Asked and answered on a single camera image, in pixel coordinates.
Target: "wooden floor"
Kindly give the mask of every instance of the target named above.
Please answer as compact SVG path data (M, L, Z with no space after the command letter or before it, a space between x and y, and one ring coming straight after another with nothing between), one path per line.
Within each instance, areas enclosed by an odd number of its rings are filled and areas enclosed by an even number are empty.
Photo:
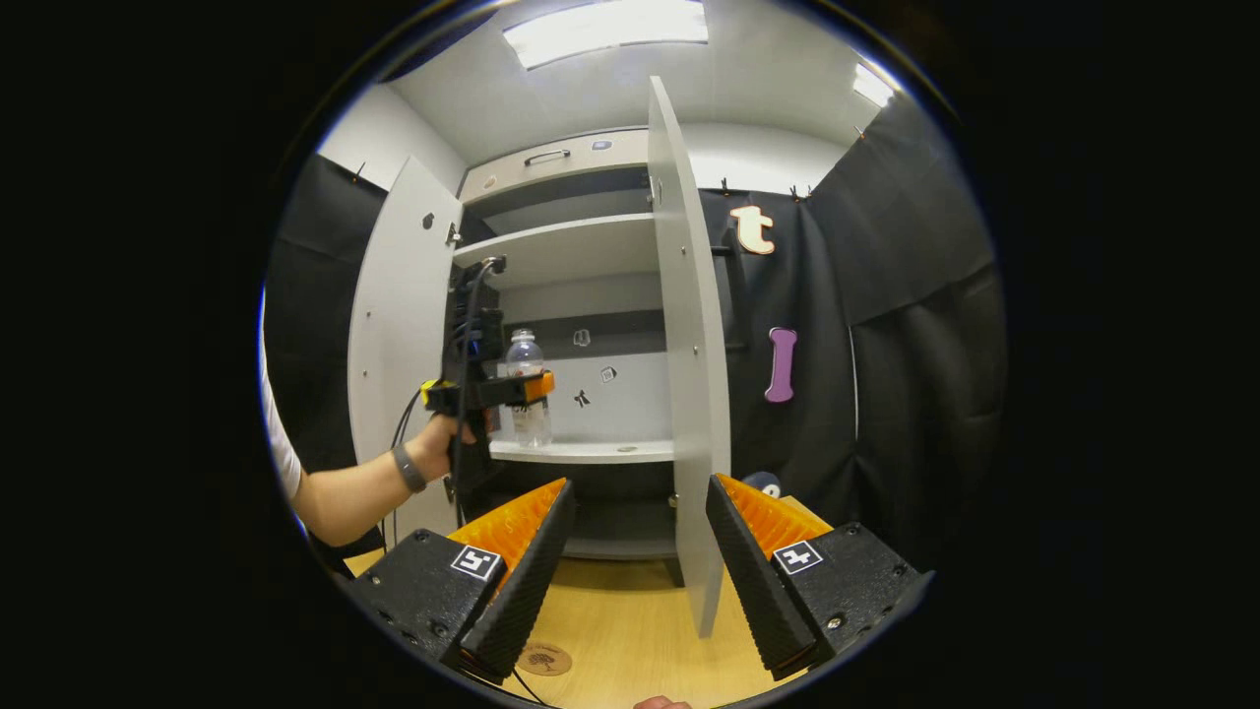
M377 550L346 564L358 576L379 558ZM568 672L553 678L520 671L553 706L630 709L664 694L703 709L782 684L761 666L730 577L723 573L713 636L699 640L687 592L674 587L663 562L561 560L530 640L573 659ZM515 678L503 688L530 699Z

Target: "black wristband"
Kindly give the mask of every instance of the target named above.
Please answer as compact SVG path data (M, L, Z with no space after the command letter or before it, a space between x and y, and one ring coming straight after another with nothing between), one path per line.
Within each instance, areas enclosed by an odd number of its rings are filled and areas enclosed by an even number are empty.
M416 463L411 461L411 456L407 455L407 450L402 443L394 447L393 455L394 463L398 463L398 472L402 474L403 482L407 484L407 487L413 494L421 492L428 487L428 484L425 482L425 477L420 475L420 468L417 468Z

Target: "ceiling light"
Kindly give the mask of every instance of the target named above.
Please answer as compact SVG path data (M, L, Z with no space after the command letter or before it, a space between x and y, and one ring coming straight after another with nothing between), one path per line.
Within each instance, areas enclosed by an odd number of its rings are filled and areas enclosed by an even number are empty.
M853 78L853 91L866 96L881 108L888 105L888 98L892 98L892 87L862 64L858 64L858 73Z
M573 54L653 42L708 42L694 0L614 0L551 13L503 30L527 68Z

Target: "water bottle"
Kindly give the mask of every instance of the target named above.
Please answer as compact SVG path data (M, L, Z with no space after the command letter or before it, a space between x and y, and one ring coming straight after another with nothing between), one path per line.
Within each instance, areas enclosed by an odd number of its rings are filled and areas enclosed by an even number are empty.
M512 331L512 346L503 359L508 377L537 375L543 372L543 349L534 341L534 331ZM532 407L513 407L512 426L522 448L539 448L551 443L551 412L543 399Z

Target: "ceiling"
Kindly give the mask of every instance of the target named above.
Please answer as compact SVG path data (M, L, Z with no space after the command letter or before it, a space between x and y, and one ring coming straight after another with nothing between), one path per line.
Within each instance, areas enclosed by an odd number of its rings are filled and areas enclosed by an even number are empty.
M678 120L771 126L848 147L879 108L858 55L769 0L704 0L708 44L601 49L527 72L504 28L588 0L520 0L391 83L470 165L557 137L648 122L660 76Z

